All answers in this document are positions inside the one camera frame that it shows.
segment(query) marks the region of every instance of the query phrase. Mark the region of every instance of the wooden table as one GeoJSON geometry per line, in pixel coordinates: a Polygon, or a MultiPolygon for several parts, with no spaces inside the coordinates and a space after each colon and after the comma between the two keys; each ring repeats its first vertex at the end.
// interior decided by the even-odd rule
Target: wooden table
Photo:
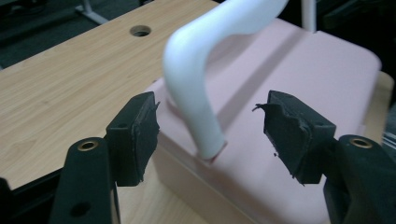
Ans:
{"type": "MultiPolygon", "coordinates": [[[[15,189],[62,167],[77,140],[104,136],[126,102],[162,75],[169,35],[215,5],[156,0],[1,71],[0,176],[15,189]],[[151,33],[132,36],[136,25],[151,33]]],[[[374,112],[377,126],[385,113],[374,112]]],[[[205,223],[159,182],[152,162],[145,182],[120,188],[119,198],[123,223],[205,223]]]]}

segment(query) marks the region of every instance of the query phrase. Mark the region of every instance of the wooden tabletop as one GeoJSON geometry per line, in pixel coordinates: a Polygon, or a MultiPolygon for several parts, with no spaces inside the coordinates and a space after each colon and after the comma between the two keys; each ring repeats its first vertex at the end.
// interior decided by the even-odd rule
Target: wooden tabletop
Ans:
{"type": "MultiPolygon", "coordinates": [[[[1,71],[0,176],[15,189],[63,167],[77,140],[103,137],[128,100],[162,76],[169,35],[215,6],[156,0],[1,71]],[[151,33],[131,35],[136,25],[151,33]]],[[[205,223],[159,182],[152,162],[145,182],[119,188],[119,198],[122,223],[205,223]]]]}

